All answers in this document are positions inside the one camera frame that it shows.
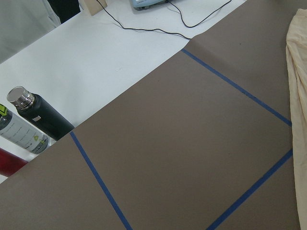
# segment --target black thermos bottle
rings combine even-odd
[[[74,126],[40,95],[30,93],[22,86],[12,89],[7,96],[20,116],[55,140],[74,129]]]

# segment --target black fabric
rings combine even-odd
[[[61,23],[80,12],[78,0],[48,0],[48,2]]]

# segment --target power cord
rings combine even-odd
[[[207,17],[205,17],[201,22],[197,23],[196,25],[192,25],[192,26],[189,26],[187,25],[184,21],[183,21],[183,17],[182,17],[182,13],[181,13],[181,10],[175,6],[173,3],[171,3],[170,0],[166,1],[168,2],[169,4],[171,4],[172,6],[174,6],[177,10],[179,10],[179,13],[180,13],[180,17],[181,17],[181,20],[182,20],[182,23],[187,27],[187,28],[193,28],[193,27],[196,27],[198,25],[200,25],[203,21],[205,21],[207,18],[209,18],[212,14],[214,14],[215,12],[217,12],[218,10],[220,10],[221,8],[223,8],[225,5],[229,4],[232,0],[226,2],[223,6],[221,6],[220,8],[216,9],[215,11],[213,11],[212,13],[210,13]]]
[[[124,30],[135,30],[135,31],[161,31],[163,33],[166,33],[166,34],[169,34],[169,35],[179,35],[187,40],[191,40],[191,38],[188,38],[180,33],[172,33],[172,32],[167,32],[165,30],[162,30],[162,29],[136,29],[136,28],[127,28],[127,27],[124,27],[118,20],[116,20],[105,8],[104,6],[99,2],[99,0],[96,0],[99,5],[102,7],[102,9],[104,9],[104,11],[111,17],[113,18],[113,20],[115,22],[117,22],[121,28],[123,28]],[[181,16],[181,20],[183,22],[183,24],[188,27],[188,28],[193,28],[193,27],[196,27],[198,25],[200,25],[203,21],[205,21],[207,18],[209,18],[212,14],[214,14],[215,12],[217,12],[218,10],[220,10],[221,8],[223,8],[225,5],[229,4],[232,0],[230,0],[229,2],[225,3],[223,6],[221,6],[220,8],[216,9],[215,11],[213,11],[212,13],[210,13],[207,17],[205,17],[205,19],[203,19],[201,22],[197,23],[196,25],[193,25],[193,26],[188,26],[186,25],[186,23],[183,21],[183,17],[182,17],[182,13],[181,13],[181,10],[175,6],[174,4],[171,3],[171,0],[166,0],[166,2],[170,3],[172,6],[174,6],[177,10],[179,10],[179,13],[180,13],[180,16]]]

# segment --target wooden block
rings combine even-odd
[[[92,16],[103,10],[101,5],[103,5],[103,7],[107,7],[105,0],[99,0],[101,5],[96,0],[79,0],[79,2],[82,5],[82,8],[89,11]]]

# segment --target blue tape line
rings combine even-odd
[[[125,218],[124,214],[120,210],[119,206],[117,205],[116,201],[114,200],[113,196],[109,192],[108,188],[106,187],[105,183],[101,179],[101,177],[100,177],[99,173],[97,172],[96,168],[94,167],[93,163],[91,162],[91,160],[87,156],[85,150],[83,149],[83,147],[80,144],[79,140],[77,139],[76,135],[74,134],[74,132],[71,132],[70,135],[71,135],[73,141],[75,142],[76,146],[78,147],[80,153],[82,154],[83,158],[85,159],[88,167],[90,167],[94,177],[98,181],[100,187],[104,191],[104,193],[105,193],[106,197],[108,198],[109,202],[111,203],[112,207],[116,211],[116,213],[117,213],[118,217],[120,218],[121,222],[124,224],[124,226],[127,230],[133,230],[132,227],[130,226],[130,224],[128,223],[127,219]]]
[[[257,97],[255,97],[254,95],[252,95],[251,93],[249,93],[248,91],[246,91],[245,89],[243,89],[241,86],[237,85],[236,83],[234,83],[232,80],[230,80],[229,78],[227,78],[226,76],[224,76],[222,73],[216,71],[215,69],[213,69],[211,66],[209,66],[208,64],[206,64],[205,62],[203,62],[202,60],[200,60],[198,57],[194,56],[193,54],[191,54],[189,51],[182,49],[181,50],[183,53],[185,53],[186,55],[188,55],[190,58],[192,58],[193,60],[195,60],[196,62],[198,62],[199,64],[201,64],[202,66],[204,66],[206,69],[208,69],[209,71],[211,71],[212,73],[214,73],[215,75],[217,75],[219,78],[223,79],[224,81],[226,81],[227,83],[229,83],[230,85],[232,85],[233,87],[235,87],[237,90],[239,90],[241,93],[245,94],[247,97],[249,97],[250,99],[252,99],[253,101],[255,101],[256,103],[258,103],[259,105],[261,105],[263,108],[265,108],[266,110],[268,110],[270,113],[274,114],[277,118],[279,118],[280,120],[282,120],[283,122],[285,122],[288,126],[292,126],[291,121],[289,121],[287,118],[285,118],[283,115],[281,115],[279,112],[275,111],[274,109],[272,109],[271,107],[269,107],[266,103],[262,102],[261,100],[259,100]]]
[[[251,188],[249,188],[236,202],[234,202],[207,230],[216,229],[227,219],[244,201],[246,201],[261,185],[263,185],[283,164],[293,156],[293,150],[287,152],[276,164],[273,165]]]

